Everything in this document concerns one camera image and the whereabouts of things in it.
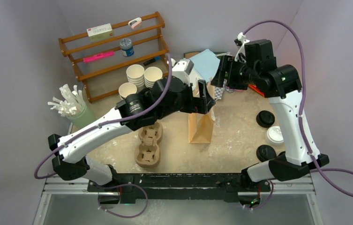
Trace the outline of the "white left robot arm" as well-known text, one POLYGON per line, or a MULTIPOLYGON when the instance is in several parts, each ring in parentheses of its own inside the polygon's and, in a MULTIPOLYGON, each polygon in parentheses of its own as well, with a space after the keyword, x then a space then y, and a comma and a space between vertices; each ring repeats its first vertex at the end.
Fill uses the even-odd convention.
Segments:
POLYGON ((167 78, 154 82, 151 88, 130 94, 118 102, 102 118, 67 136, 53 135, 48 141, 55 157, 53 170, 63 180, 89 179, 104 191, 117 187, 113 168, 87 155, 104 143, 155 124, 175 113, 207 114, 215 105, 205 80, 190 81, 194 63, 180 60, 167 78))

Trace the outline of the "brown pulp cup carrier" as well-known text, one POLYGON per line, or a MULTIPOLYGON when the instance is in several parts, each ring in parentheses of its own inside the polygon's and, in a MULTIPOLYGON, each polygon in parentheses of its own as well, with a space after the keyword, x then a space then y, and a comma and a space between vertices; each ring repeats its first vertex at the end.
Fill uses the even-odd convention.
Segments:
POLYGON ((163 138, 163 126, 160 122, 138 130, 141 143, 135 149, 135 162, 143 168, 155 168, 160 163, 159 143, 163 138))

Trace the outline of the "orange paper bag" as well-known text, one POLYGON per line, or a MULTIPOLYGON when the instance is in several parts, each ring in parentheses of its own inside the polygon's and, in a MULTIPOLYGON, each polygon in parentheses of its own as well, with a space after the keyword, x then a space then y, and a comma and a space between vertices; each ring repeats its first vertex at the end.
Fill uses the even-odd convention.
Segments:
POLYGON ((262 97, 265 97, 264 93, 262 91, 260 91, 255 85, 249 84, 248 87, 250 89, 252 89, 253 91, 255 91, 257 94, 261 95, 262 97))

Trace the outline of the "kraft brown paper bag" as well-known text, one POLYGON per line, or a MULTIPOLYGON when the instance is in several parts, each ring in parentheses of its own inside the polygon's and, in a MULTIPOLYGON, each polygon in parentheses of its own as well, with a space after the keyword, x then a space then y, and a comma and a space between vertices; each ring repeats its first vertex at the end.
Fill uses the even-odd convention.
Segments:
MULTIPOLYGON (((199 97, 197 86, 193 90, 193 96, 199 97)), ((208 91, 214 98, 214 87, 207 83, 208 91)), ((189 143, 210 143, 212 140, 215 122, 214 106, 207 114, 191 113, 188 115, 188 141, 189 143)))

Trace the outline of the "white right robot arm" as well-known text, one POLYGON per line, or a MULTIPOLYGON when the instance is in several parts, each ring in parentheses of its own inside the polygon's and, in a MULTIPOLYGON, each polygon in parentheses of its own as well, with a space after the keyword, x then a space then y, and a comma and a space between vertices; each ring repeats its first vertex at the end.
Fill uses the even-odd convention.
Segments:
POLYGON ((255 85, 268 99, 279 123, 285 153, 250 166, 241 172, 241 186, 251 191, 262 180, 293 180, 303 177, 330 160, 313 141, 305 113, 300 108, 302 84, 292 65, 277 66, 272 42, 235 40, 240 47, 236 56, 222 56, 211 85, 221 87, 224 80, 232 89, 246 90, 255 85))

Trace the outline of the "white paper cup stack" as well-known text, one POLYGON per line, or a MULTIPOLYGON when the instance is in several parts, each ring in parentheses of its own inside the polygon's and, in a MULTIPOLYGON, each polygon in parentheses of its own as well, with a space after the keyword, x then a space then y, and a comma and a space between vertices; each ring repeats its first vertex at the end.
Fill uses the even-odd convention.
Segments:
POLYGON ((142 65, 131 65, 126 70, 127 79, 136 87, 142 87, 144 86, 144 72, 145 68, 142 65))

